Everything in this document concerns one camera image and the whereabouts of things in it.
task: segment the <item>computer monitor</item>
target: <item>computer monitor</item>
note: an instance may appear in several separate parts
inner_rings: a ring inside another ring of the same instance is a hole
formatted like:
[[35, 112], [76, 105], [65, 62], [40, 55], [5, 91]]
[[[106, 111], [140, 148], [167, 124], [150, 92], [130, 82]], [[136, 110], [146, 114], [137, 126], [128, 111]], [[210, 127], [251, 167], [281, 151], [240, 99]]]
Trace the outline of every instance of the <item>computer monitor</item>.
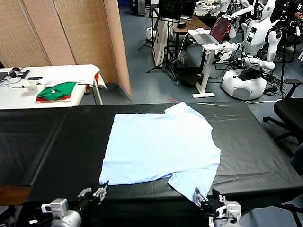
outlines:
[[225, 33], [231, 26], [231, 22], [223, 17], [218, 17], [216, 23], [214, 24], [210, 34], [218, 41], [222, 42]]
[[183, 0], [181, 2], [181, 15], [182, 16], [192, 16], [196, 7], [196, 2]]

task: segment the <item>laptop screen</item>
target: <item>laptop screen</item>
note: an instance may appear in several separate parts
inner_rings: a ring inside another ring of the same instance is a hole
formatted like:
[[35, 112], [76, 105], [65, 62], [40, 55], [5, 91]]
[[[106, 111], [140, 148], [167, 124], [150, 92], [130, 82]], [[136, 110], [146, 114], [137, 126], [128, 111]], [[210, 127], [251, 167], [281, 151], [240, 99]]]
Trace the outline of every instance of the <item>laptop screen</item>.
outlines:
[[225, 33], [229, 29], [231, 22], [223, 17], [218, 17], [216, 23], [214, 24], [210, 34], [218, 41], [222, 42]]

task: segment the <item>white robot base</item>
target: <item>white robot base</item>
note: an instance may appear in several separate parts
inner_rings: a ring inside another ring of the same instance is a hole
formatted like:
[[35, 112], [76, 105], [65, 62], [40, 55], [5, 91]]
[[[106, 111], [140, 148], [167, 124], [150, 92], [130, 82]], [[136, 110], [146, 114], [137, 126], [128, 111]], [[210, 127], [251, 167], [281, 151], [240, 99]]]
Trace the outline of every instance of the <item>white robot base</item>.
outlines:
[[266, 80], [262, 77], [241, 80], [238, 76], [243, 69], [231, 70], [225, 73], [221, 88], [230, 96], [240, 100], [251, 100], [263, 95], [266, 88]]

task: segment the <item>green cloth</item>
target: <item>green cloth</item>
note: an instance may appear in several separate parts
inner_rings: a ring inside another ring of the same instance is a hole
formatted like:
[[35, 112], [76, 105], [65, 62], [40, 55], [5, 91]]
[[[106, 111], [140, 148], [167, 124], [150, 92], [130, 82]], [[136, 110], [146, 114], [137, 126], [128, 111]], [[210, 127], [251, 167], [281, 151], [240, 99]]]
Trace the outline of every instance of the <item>green cloth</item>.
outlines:
[[37, 95], [37, 98], [44, 98], [46, 100], [58, 100], [64, 98], [71, 94], [75, 85], [76, 82], [67, 82], [57, 84], [54, 87], [47, 87]]

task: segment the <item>screen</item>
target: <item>screen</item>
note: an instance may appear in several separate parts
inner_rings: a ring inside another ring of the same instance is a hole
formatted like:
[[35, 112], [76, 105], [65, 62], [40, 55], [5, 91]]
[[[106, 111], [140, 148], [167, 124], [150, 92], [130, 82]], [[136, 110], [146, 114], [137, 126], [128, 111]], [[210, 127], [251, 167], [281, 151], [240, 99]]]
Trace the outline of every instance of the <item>screen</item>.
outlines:
[[161, 0], [159, 2], [159, 17], [180, 21], [181, 0]]
[[194, 14], [195, 7], [196, 7], [195, 2], [182, 0], [181, 15], [192, 16]]
[[218, 41], [222, 42], [227, 29], [230, 27], [231, 23], [225, 18], [219, 17], [214, 24], [210, 34]]
[[0, 72], [0, 82], [8, 75], [8, 72]]

